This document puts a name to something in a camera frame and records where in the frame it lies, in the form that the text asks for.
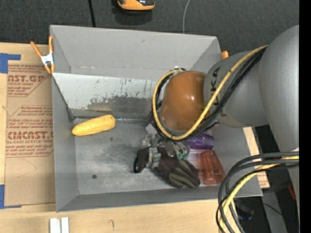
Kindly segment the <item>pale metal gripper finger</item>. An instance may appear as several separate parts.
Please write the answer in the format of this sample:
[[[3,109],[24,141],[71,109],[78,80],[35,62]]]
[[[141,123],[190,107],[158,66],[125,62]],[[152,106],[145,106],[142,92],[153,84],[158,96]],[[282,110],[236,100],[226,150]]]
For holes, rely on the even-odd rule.
[[[161,153],[157,147],[149,147],[148,148],[148,162],[147,166],[150,169],[158,167],[161,159]]]
[[[149,148],[155,145],[155,135],[147,134],[140,139],[142,148]]]

